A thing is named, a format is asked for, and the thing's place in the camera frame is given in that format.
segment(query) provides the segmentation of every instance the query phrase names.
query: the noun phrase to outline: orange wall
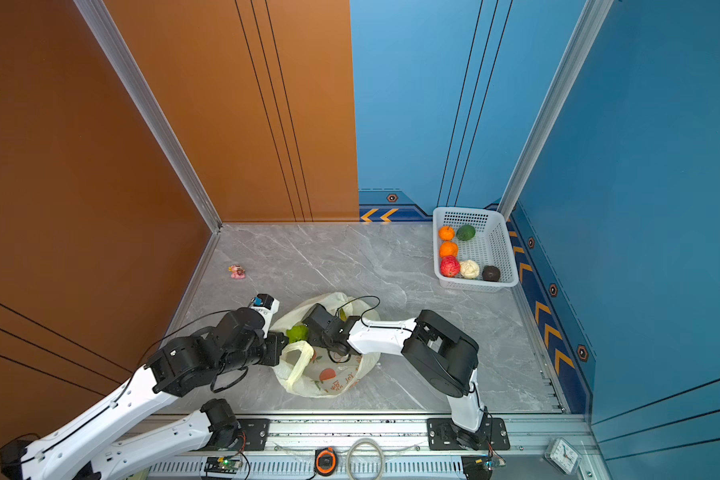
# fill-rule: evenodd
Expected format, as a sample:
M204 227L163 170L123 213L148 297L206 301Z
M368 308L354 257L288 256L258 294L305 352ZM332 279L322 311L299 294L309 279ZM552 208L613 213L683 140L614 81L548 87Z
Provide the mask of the orange wall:
M0 302L131 370L209 235L72 1L1 0ZM111 378L0 332L0 355L61 378L0 358L0 445L128 376L2 308L0 328Z
M348 0L106 6L222 220L357 219Z

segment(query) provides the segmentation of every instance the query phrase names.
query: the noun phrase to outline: gray marble tabletop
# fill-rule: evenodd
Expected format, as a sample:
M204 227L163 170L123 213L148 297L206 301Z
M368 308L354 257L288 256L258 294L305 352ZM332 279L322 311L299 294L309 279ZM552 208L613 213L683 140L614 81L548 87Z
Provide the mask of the gray marble tabletop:
M228 267L241 264L246 278ZM183 324L203 313L237 308L257 293L280 301L282 315L304 300L331 292L376 295L382 320L404 320L422 309L440 313L480 344L480 398L494 412L552 411L528 334L508 290L441 288L432 262L432 224L226 224ZM219 316L188 330L215 325ZM224 385L238 372L219 378ZM213 398L194 390L162 413L185 413ZM382 355L358 384L336 398L289 394L265 366L253 366L239 385L215 395L235 412L415 410L446 412L445 396L403 358Z

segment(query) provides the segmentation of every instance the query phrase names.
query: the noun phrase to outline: white alarm clock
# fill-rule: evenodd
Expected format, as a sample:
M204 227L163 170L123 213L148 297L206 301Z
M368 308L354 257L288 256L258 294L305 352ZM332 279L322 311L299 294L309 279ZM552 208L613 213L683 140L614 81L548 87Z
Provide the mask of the white alarm clock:
M566 475L573 475L581 460L581 455L562 437L552 441L544 456Z

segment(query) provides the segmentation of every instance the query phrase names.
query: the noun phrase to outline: black line on wall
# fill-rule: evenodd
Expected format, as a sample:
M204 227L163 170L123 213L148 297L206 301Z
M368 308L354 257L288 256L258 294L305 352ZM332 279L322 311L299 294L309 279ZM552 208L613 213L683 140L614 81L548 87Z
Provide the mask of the black line on wall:
M467 121L464 122L464 132L461 134L461 144L458 148L458 155L456 155L456 165L454 165L454 173L451 175L451 186L448 187L448 198L445 200L445 205L451 202L451 190L454 187L454 180L456 179L456 170L458 170L458 161L461 157L461 149L464 147L464 137L467 136L467 128L469 127L469 118L472 115L472 105L474 105L474 96L478 92L478 84L480 84L480 74L483 71L483 62L485 61L485 52L488 50L488 41L490 40L490 33L494 29L494 20L496 19L496 10L499 8L499 2L496 0L496 6L494 6L494 15L490 18L490 27L488 28L488 36L485 38L485 46L483 47L483 56L480 59L480 68L478 69L478 79L474 81L474 90L472 91L472 100L469 102L469 110L467 111Z
M695 387L693 387L693 388L691 388L691 389L683 390L683 391L681 391L681 392L675 393L675 394L670 395L670 396L666 396L666 397L664 397L664 398L659 398L658 400L654 400L653 402L646 403L645 405L641 405L641 406L639 406L639 407L632 408L632 409L630 409L630 410L627 410L626 412L622 412L622 413L619 413L619 414L617 414L617 415L610 416L610 417L604 418L604 419L602 419L602 420L598 420L597 422L593 423L592 425L597 425L598 423L603 423L603 422L607 422L608 420L613 420L614 418L621 417L622 415L626 415L627 413L632 413L632 412L634 412L634 411L636 411L636 410L640 410L641 408L646 408L646 407L655 405L655 404L657 404L657 403L661 403L661 402L663 402L664 400L669 400L670 398L675 398L676 396L681 396L681 395L684 395L684 394L686 394L686 393L688 393L688 392L692 392L693 390L698 390L698 389L704 388L704 387L706 387L706 386L709 386L709 385L711 385L711 384L713 384L713 383L718 383L718 382L720 382L720 378L719 378L719 379L711 380L711 381L709 381L709 382L707 382L707 383L702 383L701 385L695 386Z
M469 152L467 152L467 159L464 162L464 169L461 171L461 180L458 183L458 191L456 192L456 200L454 205L458 204L458 196L461 193L461 185L464 183L464 175L467 173L467 166L469 165L469 158L472 155L472 146L474 145L474 138L478 135L478 127L480 127L480 117L483 116L483 107L485 107L485 99L488 96L488 89L490 88L490 80L494 77L494 69L496 69L496 59L499 58L499 50L501 50L501 41L504 40L504 32L507 30L507 21L509 21L509 14L512 12L512 3L514 0L510 0L509 9L507 10L507 17L504 19L504 28L501 29L501 36L499 37L499 45L496 47L496 55L494 55L494 64L490 67L490 75L488 76L488 85L485 86L485 94L483 95L483 103L480 106L480 113L478 114L478 122L474 126L474 132L472 133L472 141L469 144Z
M607 438L605 440L598 440L597 442L598 443L610 442L611 440L617 440L618 438L624 438L624 437L628 437L628 436L632 436L632 435L637 435L638 433L648 432L649 430L655 430L656 428L662 428L662 427L666 427L666 426L670 426L670 425L675 425L676 423L686 422L688 420L693 420L694 418L701 418L701 417L705 417L708 415L713 415L715 413L720 413L720 408L718 408L717 410L711 410L709 412L700 413L698 415L681 418L680 420L672 420L672 422L662 423L661 425L657 425L654 427L643 428L642 430L638 430L636 432L625 433L624 435L619 435L617 437Z
M269 3L264 0L266 6L266 16L269 19L269 31L272 32L272 43L275 45L275 56L277 57L277 67L280 69L280 80L282 81L282 91L286 94L286 107L288 109L288 117L291 120L291 131L293 132L293 141L296 144L296 158L298 159L298 166L302 171L302 182L304 183L304 194L307 197L307 208L309 209L309 218L314 222L315 217L312 216L312 203L309 201L309 188L307 187L307 178L304 176L304 165L302 164L302 154L298 150L298 137L296 136L296 128L293 125L293 115L291 114L291 102L288 101L288 89L286 88L286 79L282 74L282 65L280 64L280 53L277 51L277 40L275 40L275 29L272 26L272 16L269 14Z
M9 312L12 312L12 313L15 313L16 315L19 315L19 316L20 316L21 318L23 318L24 320L29 321L29 322L32 322L33 324L37 325L37 326L40 327L41 329L47 330L48 332L51 332L51 333L53 333L54 335L59 336L59 337L63 338L64 340L67 340L69 343L78 346L79 348L85 350L86 352L88 352L88 353L93 353L94 355L96 355L96 356L99 357L100 359L106 360L106 361L108 361L109 363L111 363L112 365L117 366L117 367L125 370L126 372L130 373L130 370L128 370L128 369L125 368L124 366L122 366L122 365L120 365L120 364L118 364L118 363L115 363L115 362L113 362L112 360L109 360L108 358L106 358L106 357L103 356L103 355L99 355L99 354L96 353L95 351L93 351L93 350L91 350L91 349L89 349L89 348L86 348L86 347L82 346L81 344L79 344L78 342L76 342L76 341L74 341L74 340L72 340L72 339L69 339L69 338L67 338L66 336L58 333L56 330L52 330L52 329L48 328L47 326L43 325L42 323L37 322L37 321L35 321L35 320L32 320L31 318L29 318L29 317L26 316L25 314L19 313L19 312L17 312L16 310L10 308L9 306L7 306L7 305L5 305L5 304L3 304L3 303L0 303L0 306L3 307L4 309L8 310Z
M618 457L606 458L606 461L618 460L618 459L620 459L620 458L635 457L635 456L638 456L638 455L645 455L645 454L648 454L648 453L666 452L667 450L674 450L675 448L693 447L693 446L703 445L703 444L705 444L705 443L713 443L713 442L720 442L720 437L718 437L718 438L711 438L710 440L701 440L700 442L685 443L685 444L683 444L683 445L678 445L678 446L673 446L673 447L657 448L656 450L648 450L647 452L631 453L631 454L629 454L629 455L622 455L622 456L618 456Z
M7 335L12 336L12 337L15 338L15 339L19 339L19 340L21 340L22 342L29 343L29 344L32 345L32 346L36 346L36 347L39 348L40 350L43 350L44 352L48 352L49 354L51 354L51 355L53 355L53 356L56 356L56 357L58 357L58 358L60 358L60 359L62 359L62 360L67 360L69 363L72 363L73 365L77 365L77 366L80 367L81 369L86 369L87 371L89 371L89 372L91 372L91 373L95 373L95 374L98 375L98 376L101 376L101 377L103 377L103 378L105 378L105 379L107 379L107 380L110 380L110 381L112 381L112 382L115 382L117 385L120 384L120 382L118 382L117 380L111 379L111 378L109 378L108 376L104 375L103 373L98 373L96 370L89 369L89 368L86 367L85 365L81 365L81 364L79 364L78 362L76 362L75 360L70 360L70 359L68 359L68 358L65 357L65 356L59 355L59 354L56 353L56 352L52 352L52 351L48 350L48 349L45 348L45 347L39 346L37 343L31 342L31 341L29 341L29 340L27 340L27 339L25 339L25 338L20 337L19 335L16 335L16 334L14 334L14 333L11 333L11 332L9 332L9 331L7 331L7 330L3 330L3 329L1 329L1 328L0 328L0 331L1 331L2 333L5 333L5 334L7 334Z
M8 360L9 362L16 363L17 365L25 366L25 367L27 367L29 370L35 370L36 372L43 373L43 374L45 374L45 375L48 375L49 377L53 377L53 378L55 378L55 379L57 379L57 380L61 380L62 382L69 383L70 385L78 386L79 388L81 388L81 389L83 389L83 390L87 390L88 392L95 393L95 394L101 395L101 396L105 396L103 393L97 392L96 390L92 390L92 389L89 389L89 388L86 387L86 386L82 386L82 385L79 384L79 383L75 383L75 382L72 382L72 381L70 381L70 380L63 379L63 378L61 378L61 377L59 377L59 376L54 375L53 373L48 373L48 372L46 372L45 370L36 369L36 368L34 368L33 366L29 366L29 365L27 365L26 363L20 362L19 360L13 360L13 359L8 358L8 357L6 357L5 355L1 355L1 354L0 354L0 358L3 359L3 360Z
M293 200L291 200L291 191L288 189L288 181L286 181L286 171L282 167L282 160L280 160L280 152L277 149L277 142L275 141L275 131L272 129L272 122L269 121L269 112L266 110L266 103L264 102L264 92L262 92L262 85L259 82L259 74L256 72L256 64L253 63L253 54L251 53L251 45L248 43L248 35L246 34L246 27L242 24L242 15L240 14L240 6L235 0L235 8L237 8L237 17L240 19L240 28L242 28L242 36L246 40L246 46L248 47L248 56L251 59L251 67L253 67L253 75L256 77L256 84L259 86L259 95L262 98L262 106L264 107L264 115L266 115L266 122L269 125L269 133L272 136L272 144L275 145L275 153L277 154L277 161L280 163L280 173L282 174L282 182L286 186L286 193L288 194L288 202L291 205L291 213L293 214L293 221L297 222L296 210L293 208Z
M251 10L253 11L253 21L256 24L256 33L259 34L259 44L262 47L262 55L264 55L264 66L266 66L266 74L269 77L269 87L272 90L272 98L275 100L275 110L277 111L277 119L280 122L280 131L282 132L282 141L286 144L286 154L288 155L288 163L291 165L291 175L293 176L293 187L296 188L296 199L298 200L298 208L302 211L302 220L306 220L307 217L304 215L304 206L302 206L302 196L298 192L298 182L296 182L296 172L293 169L293 160L291 160L291 149L288 148L288 139L286 138L286 128L282 126L282 115L280 115L280 107L277 103L277 94L275 93L275 84L272 82L272 73L269 71L269 62L266 59L266 52L264 51L264 41L262 40L262 31L259 28L259 19L256 17L256 9L253 7L253 0L251 1Z
M467 84L467 72L469 72L469 63L472 59L472 49L474 48L474 38L478 34L478 24L480 24L480 13L483 11L483 1L480 0L480 8L478 9L478 20L474 23L474 33L472 34L472 43L469 46L469 56L467 56L467 67L464 69L464 80L461 81L461 93L458 97L458 106L456 107L456 118L454 118L454 127L451 131L451 141L448 142L448 152L445 155L445 166L443 167L443 177L440 180L440 191L438 192L438 203L437 205L440 205L440 197L443 194L443 185L445 184L445 172L448 171L448 159L451 157L451 146L454 142L454 134L456 133L456 123L458 122L458 112L461 110L461 99L464 96L464 86Z

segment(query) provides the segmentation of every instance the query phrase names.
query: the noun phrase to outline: orange tape measure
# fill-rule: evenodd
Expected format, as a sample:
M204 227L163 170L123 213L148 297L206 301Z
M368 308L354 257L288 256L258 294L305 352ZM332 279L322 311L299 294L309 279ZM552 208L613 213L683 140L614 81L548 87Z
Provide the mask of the orange tape measure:
M318 475L323 477L333 475L337 466L338 461L336 459L336 453L333 451L332 447L315 451L315 472Z

